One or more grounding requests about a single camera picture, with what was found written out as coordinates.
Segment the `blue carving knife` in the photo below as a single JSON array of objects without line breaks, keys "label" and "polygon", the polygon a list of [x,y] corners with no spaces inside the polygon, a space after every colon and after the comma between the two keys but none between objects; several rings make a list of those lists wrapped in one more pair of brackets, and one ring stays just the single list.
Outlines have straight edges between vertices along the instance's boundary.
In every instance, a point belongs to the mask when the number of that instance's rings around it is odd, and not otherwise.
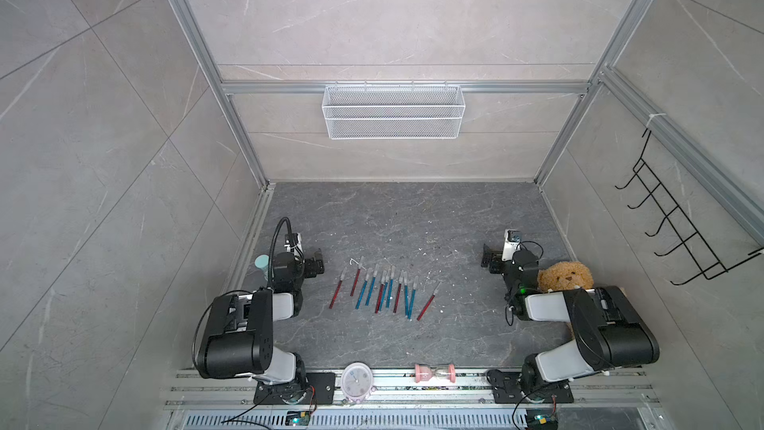
[{"label": "blue carving knife", "polygon": [[369,280],[370,280],[371,277],[372,277],[372,271],[371,270],[366,270],[364,281],[363,281],[362,287],[361,287],[360,292],[359,292],[359,296],[358,296],[357,301],[356,301],[355,310],[359,310],[360,307],[361,307],[361,304],[363,302],[363,299],[364,299],[364,296],[365,296],[365,293],[366,293],[366,290],[367,290],[367,287],[368,287],[368,283],[369,283]]},{"label": "blue carving knife", "polygon": [[390,273],[389,273],[389,281],[386,286],[387,294],[385,297],[385,308],[389,309],[391,307],[392,298],[393,298],[393,287],[395,284],[395,274],[396,274],[396,268],[395,266],[391,266]]},{"label": "blue carving knife", "polygon": [[408,320],[411,320],[413,313],[413,302],[417,291],[417,278],[407,276],[405,279],[404,293],[405,293],[405,316]]},{"label": "blue carving knife", "polygon": [[366,307],[368,307],[370,305],[370,303],[371,303],[371,298],[372,298],[372,295],[373,295],[373,290],[374,290],[374,287],[375,287],[375,282],[376,282],[376,278],[378,276],[378,272],[379,272],[379,266],[376,266],[373,269],[373,271],[372,271],[370,284],[369,284],[368,289],[367,289],[368,293],[367,293],[367,297],[366,297],[366,301],[365,301],[365,306]]}]

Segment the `red carving knife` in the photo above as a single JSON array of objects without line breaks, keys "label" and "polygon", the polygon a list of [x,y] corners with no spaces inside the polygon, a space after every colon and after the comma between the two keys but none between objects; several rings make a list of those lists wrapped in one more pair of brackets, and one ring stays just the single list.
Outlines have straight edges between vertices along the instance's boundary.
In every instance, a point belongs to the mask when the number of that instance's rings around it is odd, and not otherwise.
[{"label": "red carving knife", "polygon": [[345,272],[345,271],[341,272],[341,273],[340,273],[340,275],[339,275],[339,278],[338,278],[338,280],[337,280],[337,283],[336,283],[336,287],[335,287],[335,290],[334,290],[334,292],[333,292],[333,295],[332,295],[331,301],[330,301],[330,303],[329,303],[329,306],[328,306],[328,308],[329,308],[330,310],[331,310],[331,309],[333,309],[333,307],[335,306],[335,303],[336,303],[336,301],[337,301],[337,298],[338,298],[338,296],[339,296],[339,293],[340,293],[340,290],[341,290],[342,284],[343,284],[343,282],[344,282],[344,280],[345,280],[345,275],[346,275],[346,272]]},{"label": "red carving knife", "polygon": [[382,279],[380,280],[380,288],[379,288],[377,302],[375,306],[375,314],[378,314],[380,312],[380,308],[384,301],[384,296],[386,292],[385,288],[387,286],[387,283],[388,283],[387,273],[383,273]]},{"label": "red carving knife", "polygon": [[354,297],[354,295],[356,293],[357,286],[358,286],[358,281],[359,281],[360,273],[361,273],[361,270],[363,269],[363,266],[362,266],[362,264],[358,260],[356,260],[354,258],[350,259],[350,264],[355,266],[355,275],[354,275],[353,284],[352,284],[351,291],[350,291],[350,297]]},{"label": "red carving knife", "polygon": [[402,293],[402,290],[403,290],[403,285],[404,285],[404,279],[405,279],[404,278],[404,273],[400,272],[399,276],[398,276],[398,287],[397,287],[396,294],[395,294],[395,302],[394,302],[393,314],[397,314],[398,313],[399,304],[400,304],[400,296],[401,296],[401,293]]},{"label": "red carving knife", "polygon": [[429,310],[429,308],[431,307],[431,304],[433,304],[433,302],[434,302],[434,300],[435,300],[435,298],[436,298],[436,296],[437,296],[437,294],[439,292],[440,286],[441,286],[441,283],[438,283],[435,286],[435,288],[433,288],[433,291],[431,292],[431,295],[429,296],[429,299],[427,300],[427,302],[425,302],[425,305],[423,306],[421,312],[419,312],[419,315],[417,316],[417,321],[418,322],[420,322],[424,318],[425,314],[427,313],[427,310]]}]

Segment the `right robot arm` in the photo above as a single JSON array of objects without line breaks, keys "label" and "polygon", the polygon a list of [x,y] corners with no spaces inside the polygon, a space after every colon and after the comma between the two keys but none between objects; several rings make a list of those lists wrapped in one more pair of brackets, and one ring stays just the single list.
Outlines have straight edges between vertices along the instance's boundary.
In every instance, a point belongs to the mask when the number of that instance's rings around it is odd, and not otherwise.
[{"label": "right robot arm", "polygon": [[524,396],[545,398],[565,382],[614,368],[644,366],[660,358],[660,346],[619,287],[596,287],[578,262],[541,270],[524,242],[511,251],[483,246],[481,266],[503,277],[505,320],[568,324],[572,340],[527,356],[517,378]]}]

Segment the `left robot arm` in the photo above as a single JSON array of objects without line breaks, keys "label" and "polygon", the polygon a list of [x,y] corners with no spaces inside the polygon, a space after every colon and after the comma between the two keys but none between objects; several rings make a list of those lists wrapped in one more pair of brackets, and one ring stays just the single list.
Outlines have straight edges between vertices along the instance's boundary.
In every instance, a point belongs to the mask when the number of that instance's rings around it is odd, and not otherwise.
[{"label": "left robot arm", "polygon": [[278,390],[308,389],[302,358],[276,347],[274,323],[300,313],[302,284],[324,272],[322,253],[305,257],[296,250],[256,259],[263,272],[271,265],[275,266],[271,288],[226,293],[205,311],[201,344],[192,346],[193,364],[202,377],[250,377]]}]

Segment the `teal hourglass timer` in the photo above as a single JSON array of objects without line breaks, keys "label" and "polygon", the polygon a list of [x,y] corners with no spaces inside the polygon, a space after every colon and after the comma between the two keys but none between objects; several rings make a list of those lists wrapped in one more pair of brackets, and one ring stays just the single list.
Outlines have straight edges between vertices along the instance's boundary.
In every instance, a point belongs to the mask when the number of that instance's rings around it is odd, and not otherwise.
[{"label": "teal hourglass timer", "polygon": [[258,256],[255,260],[255,267],[262,271],[264,274],[268,274],[270,267],[270,257],[266,254]]}]

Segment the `brown teddy bear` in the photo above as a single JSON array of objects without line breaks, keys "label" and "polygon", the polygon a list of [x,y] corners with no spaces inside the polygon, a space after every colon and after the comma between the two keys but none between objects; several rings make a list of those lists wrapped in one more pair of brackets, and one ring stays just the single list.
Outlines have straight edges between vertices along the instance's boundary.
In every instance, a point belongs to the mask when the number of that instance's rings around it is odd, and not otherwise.
[{"label": "brown teddy bear", "polygon": [[587,266],[580,262],[559,262],[542,270],[537,275],[537,289],[543,293],[589,290],[594,287],[594,278]]}]

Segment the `pink hourglass timer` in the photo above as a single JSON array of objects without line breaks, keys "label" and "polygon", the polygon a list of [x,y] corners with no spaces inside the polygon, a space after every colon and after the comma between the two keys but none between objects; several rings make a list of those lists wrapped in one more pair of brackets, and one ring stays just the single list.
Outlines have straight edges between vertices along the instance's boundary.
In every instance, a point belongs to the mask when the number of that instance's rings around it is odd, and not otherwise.
[{"label": "pink hourglass timer", "polygon": [[457,370],[453,364],[415,364],[414,377],[416,383],[423,382],[457,382]]}]

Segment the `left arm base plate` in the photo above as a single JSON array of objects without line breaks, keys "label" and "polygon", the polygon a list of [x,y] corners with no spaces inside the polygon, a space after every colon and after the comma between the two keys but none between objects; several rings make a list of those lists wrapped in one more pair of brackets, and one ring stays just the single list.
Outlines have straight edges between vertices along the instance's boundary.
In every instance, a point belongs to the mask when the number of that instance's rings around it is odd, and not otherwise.
[{"label": "left arm base plate", "polygon": [[330,405],[336,390],[336,374],[330,371],[300,374],[289,383],[259,383],[253,399],[259,405]]}]

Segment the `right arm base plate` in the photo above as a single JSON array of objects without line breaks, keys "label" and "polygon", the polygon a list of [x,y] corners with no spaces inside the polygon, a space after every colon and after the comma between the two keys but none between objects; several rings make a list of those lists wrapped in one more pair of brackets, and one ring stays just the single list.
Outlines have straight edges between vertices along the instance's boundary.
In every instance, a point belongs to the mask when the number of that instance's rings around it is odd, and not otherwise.
[{"label": "right arm base plate", "polygon": [[532,380],[519,371],[504,371],[497,368],[485,373],[491,386],[493,401],[496,404],[574,402],[574,396],[567,381],[545,382]]}]

